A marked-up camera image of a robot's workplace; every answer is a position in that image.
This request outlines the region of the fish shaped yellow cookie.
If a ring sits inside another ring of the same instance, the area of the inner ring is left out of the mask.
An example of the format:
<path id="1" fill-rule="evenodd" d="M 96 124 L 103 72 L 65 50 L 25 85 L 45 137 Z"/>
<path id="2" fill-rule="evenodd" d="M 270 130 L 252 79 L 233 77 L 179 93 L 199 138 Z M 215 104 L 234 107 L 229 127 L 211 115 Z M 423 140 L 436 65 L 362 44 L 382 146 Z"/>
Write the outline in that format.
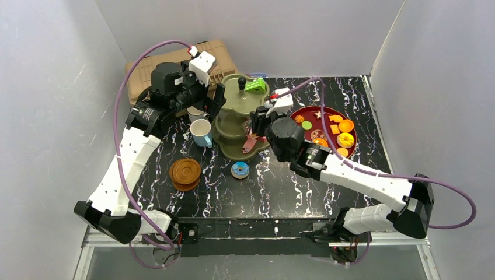
<path id="1" fill-rule="evenodd" d="M 328 118 L 329 118 L 330 122 L 334 122 L 334 123 L 337 123 L 337 124 L 343 121 L 343 117 L 340 116 L 340 115 L 335 115 L 334 114 L 334 115 L 328 116 Z"/>

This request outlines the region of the tan plastic toolbox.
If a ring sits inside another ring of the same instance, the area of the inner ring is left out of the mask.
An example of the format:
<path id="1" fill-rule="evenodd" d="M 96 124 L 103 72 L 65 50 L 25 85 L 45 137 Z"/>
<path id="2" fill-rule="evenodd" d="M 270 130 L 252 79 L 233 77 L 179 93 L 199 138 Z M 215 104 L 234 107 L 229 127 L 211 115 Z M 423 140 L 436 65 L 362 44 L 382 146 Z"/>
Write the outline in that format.
<path id="1" fill-rule="evenodd" d="M 233 63 L 223 41 L 205 41 L 197 44 L 196 47 L 200 52 L 206 51 L 213 55 L 216 59 L 217 65 L 210 73 L 211 82 L 208 92 L 208 96 L 213 97 L 217 84 L 220 83 L 225 76 L 236 73 L 237 68 Z M 160 51 L 158 55 L 145 57 L 137 65 L 135 70 L 133 70 L 127 82 L 128 99 L 130 104 L 135 104 L 141 92 L 151 85 L 150 75 L 152 70 L 154 70 L 158 64 L 162 62 L 180 63 L 181 61 L 187 59 L 190 59 L 190 54 L 185 48 L 167 53 Z"/>

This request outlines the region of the yellow glazed donut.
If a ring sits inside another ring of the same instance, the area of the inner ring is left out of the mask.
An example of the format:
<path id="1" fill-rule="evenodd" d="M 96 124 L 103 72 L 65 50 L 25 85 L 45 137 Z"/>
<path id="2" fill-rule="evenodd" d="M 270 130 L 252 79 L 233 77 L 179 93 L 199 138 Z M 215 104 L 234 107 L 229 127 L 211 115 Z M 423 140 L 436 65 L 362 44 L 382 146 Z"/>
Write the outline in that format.
<path id="1" fill-rule="evenodd" d="M 355 145 L 355 137 L 348 132 L 342 132 L 337 136 L 337 144 L 341 148 L 350 149 Z"/>

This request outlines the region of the green three-tier serving stand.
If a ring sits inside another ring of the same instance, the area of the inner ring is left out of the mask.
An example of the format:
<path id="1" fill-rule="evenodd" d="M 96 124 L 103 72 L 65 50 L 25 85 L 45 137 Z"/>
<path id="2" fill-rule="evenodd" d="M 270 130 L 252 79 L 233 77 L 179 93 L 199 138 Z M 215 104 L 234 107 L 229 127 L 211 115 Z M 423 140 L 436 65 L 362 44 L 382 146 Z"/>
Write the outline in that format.
<path id="1" fill-rule="evenodd" d="M 267 83 L 267 89 L 264 93 L 246 92 L 246 83 L 254 79 L 256 78 L 241 73 L 233 73 L 221 81 L 225 85 L 226 103 L 213 121 L 212 134 L 223 155 L 234 161 L 249 161 L 258 152 L 269 146 L 267 141 L 258 141 L 250 153 L 246 155 L 242 153 L 242 146 L 247 140 L 242 123 L 250 120 L 250 112 L 262 106 L 270 93 Z"/>

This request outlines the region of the stacked brown wooden coasters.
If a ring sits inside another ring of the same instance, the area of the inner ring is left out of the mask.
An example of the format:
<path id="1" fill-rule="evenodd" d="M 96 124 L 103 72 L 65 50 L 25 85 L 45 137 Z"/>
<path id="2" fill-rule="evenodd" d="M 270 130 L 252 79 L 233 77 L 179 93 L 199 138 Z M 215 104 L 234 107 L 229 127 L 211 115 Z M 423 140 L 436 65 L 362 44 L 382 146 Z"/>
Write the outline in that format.
<path id="1" fill-rule="evenodd" d="M 175 161 L 169 170 L 175 189 L 186 192 L 196 188 L 200 182 L 201 167 L 198 161 L 184 158 Z"/>

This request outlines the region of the orange flower cookie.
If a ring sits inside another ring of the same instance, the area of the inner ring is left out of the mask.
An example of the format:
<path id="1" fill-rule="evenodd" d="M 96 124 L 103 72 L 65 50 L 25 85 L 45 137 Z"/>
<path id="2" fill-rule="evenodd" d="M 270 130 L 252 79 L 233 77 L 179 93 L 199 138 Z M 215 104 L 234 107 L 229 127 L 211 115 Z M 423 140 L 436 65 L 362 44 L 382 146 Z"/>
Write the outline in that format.
<path id="1" fill-rule="evenodd" d="M 305 118 L 302 115 L 296 115 L 294 117 L 294 121 L 298 124 L 302 124 L 305 121 Z"/>

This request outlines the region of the blue frosted donut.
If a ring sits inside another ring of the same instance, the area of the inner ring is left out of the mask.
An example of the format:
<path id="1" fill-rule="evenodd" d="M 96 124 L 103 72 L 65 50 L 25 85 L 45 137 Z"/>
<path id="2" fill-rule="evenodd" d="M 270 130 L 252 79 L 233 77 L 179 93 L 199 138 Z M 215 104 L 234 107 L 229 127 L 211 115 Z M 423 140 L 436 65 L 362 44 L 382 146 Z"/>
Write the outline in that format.
<path id="1" fill-rule="evenodd" d="M 231 167 L 231 174 L 238 180 L 245 179 L 250 173 L 250 167 L 245 162 L 235 162 Z"/>

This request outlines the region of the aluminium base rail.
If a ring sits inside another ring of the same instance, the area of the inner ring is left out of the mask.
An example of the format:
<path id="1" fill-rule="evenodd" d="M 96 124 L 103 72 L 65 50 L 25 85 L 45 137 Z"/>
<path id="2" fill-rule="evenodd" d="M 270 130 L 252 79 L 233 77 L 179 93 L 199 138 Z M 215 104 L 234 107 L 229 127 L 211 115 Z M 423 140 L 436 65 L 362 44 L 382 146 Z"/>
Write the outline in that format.
<path id="1" fill-rule="evenodd" d="M 75 279 L 438 279 L 430 243 L 396 229 L 337 237 L 325 218 L 181 218 L 175 248 L 89 230 Z"/>

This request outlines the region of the white cup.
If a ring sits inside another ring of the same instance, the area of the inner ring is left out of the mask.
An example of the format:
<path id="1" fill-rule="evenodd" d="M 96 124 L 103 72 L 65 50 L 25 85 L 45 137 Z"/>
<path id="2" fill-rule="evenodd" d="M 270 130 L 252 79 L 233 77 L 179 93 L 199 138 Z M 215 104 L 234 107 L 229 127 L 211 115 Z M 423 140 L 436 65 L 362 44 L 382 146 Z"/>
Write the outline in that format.
<path id="1" fill-rule="evenodd" d="M 194 106 L 191 106 L 187 109 L 187 113 L 188 113 L 188 116 L 191 120 L 196 120 L 196 119 L 201 119 L 201 118 L 206 118 L 207 117 L 207 114 L 202 111 L 202 110 L 199 110 L 197 108 L 195 108 Z"/>

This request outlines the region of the square yellow cracker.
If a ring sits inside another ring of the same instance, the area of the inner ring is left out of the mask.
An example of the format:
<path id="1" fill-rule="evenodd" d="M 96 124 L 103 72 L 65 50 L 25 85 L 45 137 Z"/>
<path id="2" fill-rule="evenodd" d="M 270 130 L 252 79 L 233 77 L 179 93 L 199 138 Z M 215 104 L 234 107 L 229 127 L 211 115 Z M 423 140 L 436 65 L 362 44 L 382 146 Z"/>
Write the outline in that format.
<path id="1" fill-rule="evenodd" d="M 338 134 L 340 134 L 340 133 L 341 133 L 341 131 L 340 131 L 340 129 L 339 129 L 339 126 L 338 126 L 337 124 L 332 124 L 332 125 L 330 126 L 330 130 L 331 130 L 331 133 L 332 133 L 333 135 L 338 135 Z"/>

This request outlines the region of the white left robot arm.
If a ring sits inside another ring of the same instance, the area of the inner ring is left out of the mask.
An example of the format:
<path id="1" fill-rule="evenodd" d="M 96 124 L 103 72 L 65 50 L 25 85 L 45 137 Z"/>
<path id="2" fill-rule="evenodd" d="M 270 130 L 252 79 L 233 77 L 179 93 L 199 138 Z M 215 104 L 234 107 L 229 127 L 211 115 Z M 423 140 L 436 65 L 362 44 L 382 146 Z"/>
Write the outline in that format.
<path id="1" fill-rule="evenodd" d="M 162 62 L 151 72 L 151 84 L 137 97 L 126 119 L 122 135 L 114 132 L 116 154 L 86 201 L 78 201 L 74 214 L 92 228 L 122 244 L 135 236 L 159 234 L 168 243 L 171 214 L 161 210 L 143 210 L 133 198 L 133 189 L 144 167 L 160 145 L 165 129 L 176 114 L 191 106 L 203 110 L 209 118 L 218 115 L 225 104 L 225 86 L 218 84 L 215 96 L 208 97 L 212 58 Z"/>

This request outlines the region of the pink swirl roll cake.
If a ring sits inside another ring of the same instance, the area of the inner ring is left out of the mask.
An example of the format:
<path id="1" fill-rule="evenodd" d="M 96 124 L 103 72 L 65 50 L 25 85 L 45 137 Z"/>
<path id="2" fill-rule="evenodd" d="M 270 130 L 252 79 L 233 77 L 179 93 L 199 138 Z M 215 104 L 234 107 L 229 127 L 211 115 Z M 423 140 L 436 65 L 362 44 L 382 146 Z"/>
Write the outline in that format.
<path id="1" fill-rule="evenodd" d="M 258 139 L 257 138 L 249 138 L 246 140 L 246 142 L 243 144 L 242 146 L 242 153 L 243 154 L 248 154 L 250 153 L 253 148 L 255 147 L 255 145 L 258 143 Z"/>

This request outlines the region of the green cube sweet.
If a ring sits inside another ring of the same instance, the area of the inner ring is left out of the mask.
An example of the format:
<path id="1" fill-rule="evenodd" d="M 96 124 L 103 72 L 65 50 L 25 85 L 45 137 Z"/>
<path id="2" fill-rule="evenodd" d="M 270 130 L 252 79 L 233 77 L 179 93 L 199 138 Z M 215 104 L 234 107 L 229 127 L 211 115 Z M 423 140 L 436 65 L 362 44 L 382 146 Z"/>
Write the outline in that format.
<path id="1" fill-rule="evenodd" d="M 263 78 L 256 78 L 245 85 L 246 92 L 264 93 L 267 89 L 267 84 Z"/>

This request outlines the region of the red round lacquer tray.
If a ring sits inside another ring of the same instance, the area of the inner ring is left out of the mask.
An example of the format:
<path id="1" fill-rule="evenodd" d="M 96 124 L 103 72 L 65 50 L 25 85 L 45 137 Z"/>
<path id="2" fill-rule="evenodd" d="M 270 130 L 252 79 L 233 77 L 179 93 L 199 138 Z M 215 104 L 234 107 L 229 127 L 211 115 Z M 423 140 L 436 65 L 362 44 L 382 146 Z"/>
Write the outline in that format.
<path id="1" fill-rule="evenodd" d="M 357 134 L 354 123 L 342 113 L 325 107 L 308 106 L 292 113 L 297 125 L 302 127 L 305 139 L 314 144 L 329 147 L 334 144 L 337 152 L 344 158 L 349 158 L 357 146 Z"/>

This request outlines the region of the orange glazed donut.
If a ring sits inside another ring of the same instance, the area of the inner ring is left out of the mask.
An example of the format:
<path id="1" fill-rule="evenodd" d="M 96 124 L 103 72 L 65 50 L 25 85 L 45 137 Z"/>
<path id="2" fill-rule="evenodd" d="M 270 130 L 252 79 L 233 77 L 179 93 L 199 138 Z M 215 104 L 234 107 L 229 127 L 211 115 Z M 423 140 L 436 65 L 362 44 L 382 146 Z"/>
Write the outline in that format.
<path id="1" fill-rule="evenodd" d="M 317 145 L 320 145 L 323 147 L 327 147 L 327 148 L 329 147 L 327 140 L 325 140 L 324 138 L 315 138 L 312 142 L 314 144 L 317 144 Z"/>

